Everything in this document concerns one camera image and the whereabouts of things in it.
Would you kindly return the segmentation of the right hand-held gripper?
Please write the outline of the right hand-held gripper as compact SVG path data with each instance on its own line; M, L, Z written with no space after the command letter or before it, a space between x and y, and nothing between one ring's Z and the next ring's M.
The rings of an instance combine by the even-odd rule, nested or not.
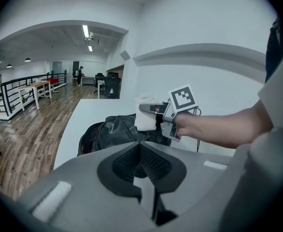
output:
M168 91L168 102L140 104L139 110L147 113L163 113L162 135L180 141L178 126L174 123L176 115L198 107L193 90L189 84Z

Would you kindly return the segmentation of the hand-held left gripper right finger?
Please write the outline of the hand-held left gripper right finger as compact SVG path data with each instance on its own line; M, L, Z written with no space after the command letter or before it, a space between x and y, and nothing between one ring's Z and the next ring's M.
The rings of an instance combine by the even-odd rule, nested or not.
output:
M134 212L135 227L224 227L237 183L235 157L147 142L134 150L154 184L152 218Z

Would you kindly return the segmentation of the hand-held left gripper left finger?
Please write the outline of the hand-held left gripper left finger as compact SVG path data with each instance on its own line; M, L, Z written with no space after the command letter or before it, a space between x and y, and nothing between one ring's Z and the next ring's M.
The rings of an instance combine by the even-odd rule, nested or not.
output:
M137 198L118 196L97 176L102 160L129 146L113 146L75 157L36 181L18 199L29 213L60 181L71 185L49 226L65 232L145 232L154 228Z

